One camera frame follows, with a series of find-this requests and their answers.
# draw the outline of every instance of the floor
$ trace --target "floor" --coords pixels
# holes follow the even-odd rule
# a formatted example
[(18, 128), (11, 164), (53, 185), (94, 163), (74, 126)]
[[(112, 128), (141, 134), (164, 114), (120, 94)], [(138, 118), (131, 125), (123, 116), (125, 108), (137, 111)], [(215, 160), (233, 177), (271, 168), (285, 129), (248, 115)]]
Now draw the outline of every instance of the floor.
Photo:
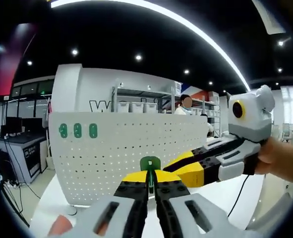
[(260, 200), (255, 209), (252, 221), (253, 219), (257, 220), (261, 218), (275, 203), (277, 203), (286, 192), (286, 184), (287, 182), (279, 177), (271, 174), (266, 175), (260, 194)]
[[(30, 185), (30, 188), (41, 197), (43, 192), (45, 191), (48, 183), (51, 181), (53, 176), (55, 175), (55, 171), (45, 170), (42, 174), (39, 174), (37, 178)], [(260, 195), (260, 202), (257, 205), (252, 221), (259, 219), (262, 217), (284, 194), (286, 187), (286, 182), (276, 176), (266, 175), (264, 179), (264, 185)], [(20, 191), (18, 188), (10, 188), (10, 191), (15, 198), (19, 209), (20, 206)], [(21, 197), (22, 197), (22, 205), (23, 212), (22, 215), (25, 217), (27, 222), (30, 222), (35, 208), (38, 204), (39, 198), (33, 194), (33, 192), (27, 187), (23, 186), (21, 188)]]
[[(46, 169), (42, 174), (39, 174), (36, 177), (36, 179), (29, 185), (29, 187), (36, 193), (37, 196), (41, 197), (54, 175), (55, 171)], [(21, 198), (23, 205), (22, 215), (28, 223), (30, 223), (39, 201), (39, 198), (30, 190), (29, 187), (21, 187)], [(13, 194), (16, 203), (18, 204), (19, 210), (22, 210), (20, 204), (20, 189), (10, 188), (10, 191)]]

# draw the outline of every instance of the curved light strip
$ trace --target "curved light strip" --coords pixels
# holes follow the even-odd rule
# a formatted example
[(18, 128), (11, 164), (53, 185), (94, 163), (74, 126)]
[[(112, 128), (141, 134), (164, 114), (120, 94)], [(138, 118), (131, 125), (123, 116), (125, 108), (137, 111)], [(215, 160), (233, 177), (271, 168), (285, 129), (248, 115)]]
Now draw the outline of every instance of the curved light strip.
[[(68, 4), (68, 3), (81, 2), (81, 1), (89, 1), (89, 0), (57, 0), (57, 1), (51, 3), (51, 7), (54, 8), (54, 7)], [(224, 50), (221, 49), (221, 47), (216, 42), (214, 42), (214, 40), (211, 39), (205, 32), (200, 30), (194, 24), (187, 21), (185, 18), (177, 15), (176, 13), (174, 13), (172, 11), (167, 10), (164, 7), (158, 6), (154, 3), (150, 3), (150, 2), (144, 1), (144, 0), (91, 0), (91, 1), (117, 1), (117, 2), (129, 3), (132, 5), (137, 5), (137, 6), (141, 6), (144, 8), (148, 8), (150, 10), (153, 10), (153, 11), (156, 11), (160, 14), (168, 16), (169, 18), (171, 18), (175, 21), (178, 21), (179, 23), (183, 24), (184, 26), (186, 26), (187, 28), (189, 28), (190, 30), (195, 32), (198, 36), (200, 36), (202, 39), (204, 39), (213, 48), (215, 48), (215, 50), (218, 51), (219, 54), (221, 54), (221, 56), (228, 62), (228, 64), (233, 68), (233, 70), (239, 76), (242, 83), (245, 85), (247, 91), (248, 92), (251, 91), (249, 85), (247, 84), (247, 82), (246, 82), (245, 78), (243, 77), (243, 75), (241, 74), (240, 70), (235, 65), (235, 63), (230, 59), (230, 57), (226, 54), (226, 52), (224, 52)]]

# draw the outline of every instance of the white pegboard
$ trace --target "white pegboard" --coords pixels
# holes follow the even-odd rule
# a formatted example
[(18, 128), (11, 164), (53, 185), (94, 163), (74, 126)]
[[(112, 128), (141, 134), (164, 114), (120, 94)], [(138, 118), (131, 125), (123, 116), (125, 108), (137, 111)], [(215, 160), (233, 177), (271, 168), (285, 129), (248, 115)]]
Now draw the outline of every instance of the white pegboard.
[[(59, 127), (67, 125), (67, 138)], [(75, 123), (82, 137), (74, 136)], [(97, 137), (89, 125), (97, 125)], [(140, 159), (160, 158), (162, 167), (179, 154), (206, 142), (201, 116), (121, 113), (51, 113), (49, 132), (55, 170), (69, 204), (91, 205), (114, 194), (122, 178), (140, 171)]]

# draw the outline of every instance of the desk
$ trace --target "desk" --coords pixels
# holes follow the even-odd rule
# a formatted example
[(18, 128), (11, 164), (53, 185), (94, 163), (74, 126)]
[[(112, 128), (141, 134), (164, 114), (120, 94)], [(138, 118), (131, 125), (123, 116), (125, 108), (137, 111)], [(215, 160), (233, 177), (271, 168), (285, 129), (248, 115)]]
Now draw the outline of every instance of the desk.
[[(200, 188), (189, 188), (189, 191), (190, 193), (200, 193), (228, 214), (235, 203), (245, 178), (246, 176), (242, 175)], [(260, 197), (263, 180), (264, 176), (262, 175), (250, 176), (247, 179), (236, 207), (229, 217), (230, 222), (236, 227), (244, 230), (249, 224)], [(148, 216), (145, 220), (143, 238), (164, 237), (156, 215), (155, 204), (154, 199), (149, 200)], [(85, 208), (78, 208), (78, 213), (75, 216), (68, 215), (68, 209), (70, 210), (70, 205), (67, 203), (57, 176), (55, 175), (36, 207), (30, 223), (31, 233), (35, 238), (46, 237), (59, 214), (66, 216), (75, 225), (77, 215), (81, 214)]]
[(22, 134), (6, 140), (0, 138), (0, 150), (9, 154), (19, 182), (31, 183), (40, 173), (40, 144), (45, 141), (45, 135)]

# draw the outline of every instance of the pegboard panel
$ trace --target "pegboard panel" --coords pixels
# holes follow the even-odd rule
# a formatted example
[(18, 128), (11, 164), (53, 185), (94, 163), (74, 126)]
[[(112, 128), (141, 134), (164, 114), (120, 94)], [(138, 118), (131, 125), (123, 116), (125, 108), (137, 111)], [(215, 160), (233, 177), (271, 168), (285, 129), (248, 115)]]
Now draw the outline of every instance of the pegboard panel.
[(114, 194), (128, 173), (140, 171), (141, 158), (156, 156), (163, 167), (179, 154), (202, 146), (207, 119), (167, 114), (51, 113), (49, 132), (56, 174), (67, 201), (91, 205), (103, 195)]

